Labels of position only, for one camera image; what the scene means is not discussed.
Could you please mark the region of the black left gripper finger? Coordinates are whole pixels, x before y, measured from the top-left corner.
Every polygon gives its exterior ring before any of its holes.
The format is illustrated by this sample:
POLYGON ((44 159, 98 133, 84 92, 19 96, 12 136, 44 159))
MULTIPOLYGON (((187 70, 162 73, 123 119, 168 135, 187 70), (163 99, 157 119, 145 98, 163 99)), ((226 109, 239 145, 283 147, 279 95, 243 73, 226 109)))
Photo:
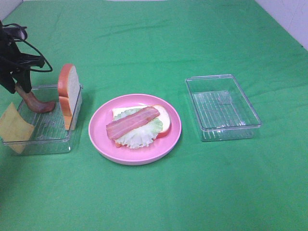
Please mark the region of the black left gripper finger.
POLYGON ((0 84, 11 94, 15 93, 15 81, 11 77, 10 72, 0 73, 0 84))
POLYGON ((30 93, 32 90, 30 80, 30 70, 14 72, 13 78, 19 83, 25 93, 30 93))

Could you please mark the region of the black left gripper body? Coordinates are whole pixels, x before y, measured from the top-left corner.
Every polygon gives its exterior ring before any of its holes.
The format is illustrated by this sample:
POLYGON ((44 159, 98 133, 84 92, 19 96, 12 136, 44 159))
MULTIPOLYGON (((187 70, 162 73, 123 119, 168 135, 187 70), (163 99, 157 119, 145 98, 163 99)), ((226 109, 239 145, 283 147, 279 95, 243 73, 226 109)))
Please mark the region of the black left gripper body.
POLYGON ((26 26, 15 23, 0 25, 0 72, 10 72, 12 78, 14 72, 23 70, 45 72, 45 70, 35 69, 35 67, 42 68, 45 65, 43 54, 26 40, 19 40, 14 37, 16 29, 21 27, 26 26), (22 53, 17 46, 18 42, 25 43, 34 49, 38 55, 22 53))

